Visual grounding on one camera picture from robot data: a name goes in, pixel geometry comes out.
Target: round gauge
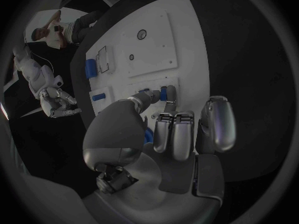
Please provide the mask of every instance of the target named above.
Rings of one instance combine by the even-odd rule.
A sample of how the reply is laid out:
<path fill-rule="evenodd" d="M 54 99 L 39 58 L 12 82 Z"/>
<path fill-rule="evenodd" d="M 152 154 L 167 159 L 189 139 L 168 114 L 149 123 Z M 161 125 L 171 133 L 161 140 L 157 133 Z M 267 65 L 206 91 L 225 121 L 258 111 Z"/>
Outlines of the round gauge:
<path fill-rule="evenodd" d="M 145 39 L 146 36 L 147 36 L 147 31 L 145 31 L 145 30 L 140 30 L 137 34 L 137 38 L 139 40 Z"/>

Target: humanoid robot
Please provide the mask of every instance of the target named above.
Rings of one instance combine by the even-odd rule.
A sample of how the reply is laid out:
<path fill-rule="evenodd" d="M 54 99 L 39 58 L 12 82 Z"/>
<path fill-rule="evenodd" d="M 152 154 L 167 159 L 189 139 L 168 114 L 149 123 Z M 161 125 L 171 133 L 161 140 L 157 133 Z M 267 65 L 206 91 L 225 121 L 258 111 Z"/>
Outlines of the humanoid robot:
<path fill-rule="evenodd" d="M 60 88 L 63 85 L 62 77 L 54 77 L 48 66 L 41 67 L 31 59 L 31 51 L 23 40 L 14 47 L 13 54 L 18 71 L 22 71 L 31 92 L 40 100 L 40 105 L 48 117 L 57 118 L 81 112 L 81 109 L 71 109 L 71 105 L 77 104 L 77 101 Z"/>
<path fill-rule="evenodd" d="M 197 154 L 194 112 L 176 111 L 174 86 L 166 88 L 167 101 L 156 119 L 153 143 L 144 145 L 147 118 L 140 114 L 160 96 L 160 91 L 143 91 L 116 101 L 90 124 L 83 157 L 90 169 L 99 172 L 97 205 L 105 203 L 139 224 L 194 219 L 211 223 L 224 197 L 222 167 L 214 152 L 230 150 L 236 140 L 232 107 L 223 96 L 207 101 L 199 122 Z"/>

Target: white robot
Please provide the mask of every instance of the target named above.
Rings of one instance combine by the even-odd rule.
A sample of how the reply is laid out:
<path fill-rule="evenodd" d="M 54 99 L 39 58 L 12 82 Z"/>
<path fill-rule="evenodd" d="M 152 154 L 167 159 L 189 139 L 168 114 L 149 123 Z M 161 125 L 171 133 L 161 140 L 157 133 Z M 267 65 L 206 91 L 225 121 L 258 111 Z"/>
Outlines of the white robot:
<path fill-rule="evenodd" d="M 71 109 L 71 105 L 77 102 L 75 98 L 61 90 L 62 77 L 59 75 L 54 77 L 48 66 L 41 67 L 33 60 L 31 51 L 23 40 L 14 47 L 13 54 L 18 71 L 22 71 L 31 92 L 37 100 L 40 100 L 40 105 L 48 117 L 57 118 L 81 112 L 81 109 Z"/>

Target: dark background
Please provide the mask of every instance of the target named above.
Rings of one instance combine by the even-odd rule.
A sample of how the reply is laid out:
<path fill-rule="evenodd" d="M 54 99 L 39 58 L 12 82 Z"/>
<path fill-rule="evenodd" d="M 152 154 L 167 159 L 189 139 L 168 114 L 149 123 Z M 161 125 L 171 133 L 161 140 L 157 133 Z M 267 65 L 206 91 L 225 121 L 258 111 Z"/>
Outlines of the dark background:
<path fill-rule="evenodd" d="M 70 8 L 85 12 L 94 10 L 94 5 L 90 2 L 91 0 L 88 0 L 89 2 L 82 2 L 87 0 L 75 1 L 76 0 L 72 1 L 74 4 L 70 4 Z M 298 38 L 298 6 L 296 5 L 296 0 L 273 1 L 292 23 L 295 35 Z M 67 72 L 68 70 L 64 68 L 69 67 L 69 63 L 77 47 L 69 46 L 68 50 L 61 53 L 51 48 L 49 48 L 51 50 L 48 50 L 45 44 L 29 44 L 29 46 L 34 53 L 52 62 L 55 73 L 60 74 L 64 79 L 65 85 L 62 87 L 63 90 L 73 95 L 72 86 L 69 82 L 70 75 Z M 12 115 L 10 125 L 22 159 L 32 175 L 70 186 L 76 190 L 81 197 L 86 196 L 96 187 L 94 182 L 95 174 L 83 165 L 83 159 L 80 156 L 82 152 L 80 144 L 82 143 L 86 131 L 80 116 L 70 116 L 59 122 L 56 122 L 56 120 L 55 122 L 51 122 L 45 117 L 44 113 L 39 112 L 18 119 L 21 115 L 33 110 L 33 107 L 39 107 L 38 101 L 34 99 L 29 91 L 27 82 L 22 79 L 23 77 L 20 73 L 19 77 L 19 84 L 14 84 L 15 87 L 12 86 L 10 88 L 12 89 L 12 95 L 5 97 L 5 103 L 6 105 L 8 103 L 16 103 L 14 109 L 12 106 L 7 106 L 7 109 L 10 109 L 8 112 Z M 262 96 L 260 101 L 261 103 L 267 102 Z M 40 124 L 40 127 L 37 128 L 36 125 L 32 125 L 32 120 Z M 244 212 L 266 190 L 278 170 L 279 168 L 257 179 L 227 183 L 226 201 L 215 223 L 226 223 L 224 220 L 231 221 Z M 294 180 L 293 186 L 285 196 L 285 199 L 264 223 L 269 223 L 272 220 L 279 221 L 282 218 L 284 218 L 284 221 L 288 221 L 295 217 L 296 206 L 292 205 L 291 201 L 296 200 L 298 196 L 297 186 L 298 178 Z"/>

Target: man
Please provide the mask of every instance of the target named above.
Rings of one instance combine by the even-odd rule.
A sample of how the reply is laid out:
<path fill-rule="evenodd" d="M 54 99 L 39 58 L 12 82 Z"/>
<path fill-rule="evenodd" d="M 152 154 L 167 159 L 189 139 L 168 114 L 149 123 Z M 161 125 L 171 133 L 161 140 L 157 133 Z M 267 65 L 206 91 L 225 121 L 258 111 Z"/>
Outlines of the man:
<path fill-rule="evenodd" d="M 61 10 L 58 10 L 45 26 L 35 29 L 31 35 L 32 40 L 37 41 L 45 37 L 47 45 L 56 49 L 65 48 L 67 43 L 81 43 L 91 30 L 89 25 L 96 22 L 102 13 L 93 11 L 70 23 L 60 22 L 60 16 Z"/>

